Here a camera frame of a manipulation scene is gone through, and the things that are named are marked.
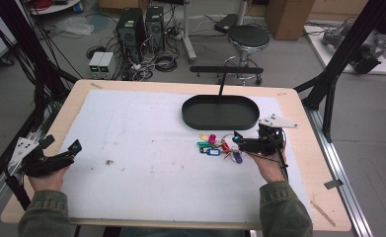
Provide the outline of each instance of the floor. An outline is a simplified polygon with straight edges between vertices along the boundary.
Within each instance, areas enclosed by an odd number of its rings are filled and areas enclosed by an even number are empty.
[[[90,15],[98,13],[95,9],[94,7],[78,15],[86,15],[90,21],[101,25],[97,26],[90,36],[60,33],[53,37],[58,48],[84,78],[90,78],[87,49],[100,43],[105,44],[105,38],[110,37],[115,28],[115,23],[109,18]],[[69,10],[50,14],[43,20],[46,26],[50,27],[70,15],[76,16]],[[220,18],[216,16],[214,20],[218,21]],[[196,17],[192,20],[191,29],[199,27],[196,34],[219,35],[215,31],[201,32],[202,29],[212,28],[212,23],[205,23],[208,21],[208,18]],[[263,19],[256,18],[247,18],[246,23],[265,24]],[[197,54],[194,65],[220,65],[225,58],[236,54],[226,37],[193,37],[192,42]],[[181,55],[177,59],[177,70],[167,73],[154,71],[153,77],[147,81],[217,83],[218,78],[215,75],[201,74],[197,77],[191,73],[184,46],[179,43],[178,48]],[[77,76],[63,57],[57,52],[56,55],[61,68]],[[271,39],[269,47],[254,53],[252,57],[265,69],[262,85],[264,87],[293,88],[314,78],[323,70],[306,37],[299,40]],[[241,82],[228,78],[226,84],[240,86]],[[256,85],[250,81],[247,86]],[[33,92],[34,86],[27,80],[18,63],[12,66],[0,63],[0,155],[33,110]],[[300,93],[301,98],[305,98],[308,92]],[[375,236],[386,236],[386,76],[348,73],[341,75],[337,84],[332,138],[371,232]],[[10,195],[2,197],[0,213]],[[0,221],[0,236],[17,236],[16,228],[16,225]],[[80,236],[102,236],[103,231],[103,226],[83,226]],[[352,231],[315,232],[315,236],[354,234]]]

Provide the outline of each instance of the hand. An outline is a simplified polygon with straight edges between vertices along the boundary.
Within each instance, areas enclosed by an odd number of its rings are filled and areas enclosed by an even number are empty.
[[[63,184],[63,176],[66,173],[68,167],[60,169],[49,176],[44,177],[29,177],[30,183],[32,184],[35,192],[38,191],[61,191]]]
[[[258,168],[260,169],[260,173],[263,178],[267,181],[267,183],[272,183],[276,181],[285,181],[284,175],[281,169],[281,162],[279,160],[278,153],[273,153],[272,155],[265,156],[255,153],[248,153],[257,163]],[[286,157],[284,152],[282,152],[282,156],[284,157],[284,162],[286,161]]]

